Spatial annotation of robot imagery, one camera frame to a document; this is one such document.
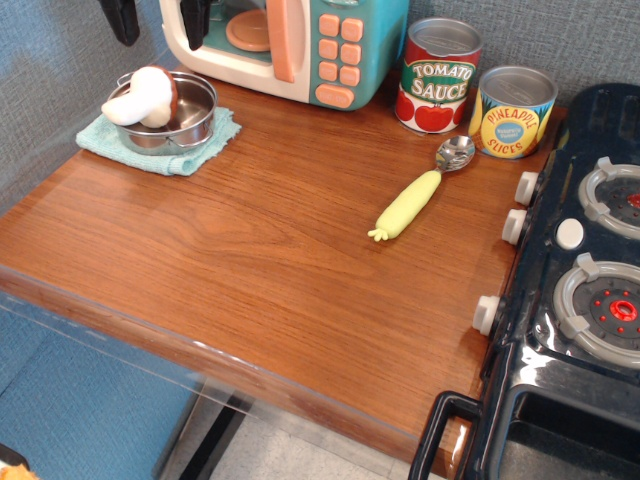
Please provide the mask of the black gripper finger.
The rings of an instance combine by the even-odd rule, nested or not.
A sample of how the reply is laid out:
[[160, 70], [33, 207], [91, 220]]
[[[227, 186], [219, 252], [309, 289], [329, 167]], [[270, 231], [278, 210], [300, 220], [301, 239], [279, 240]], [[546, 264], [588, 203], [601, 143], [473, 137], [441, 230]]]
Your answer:
[[180, 11], [189, 48], [195, 51], [203, 45], [209, 33], [210, 1], [181, 0]]
[[125, 46], [132, 46], [140, 35], [136, 2], [99, 0], [99, 4], [116, 39]]

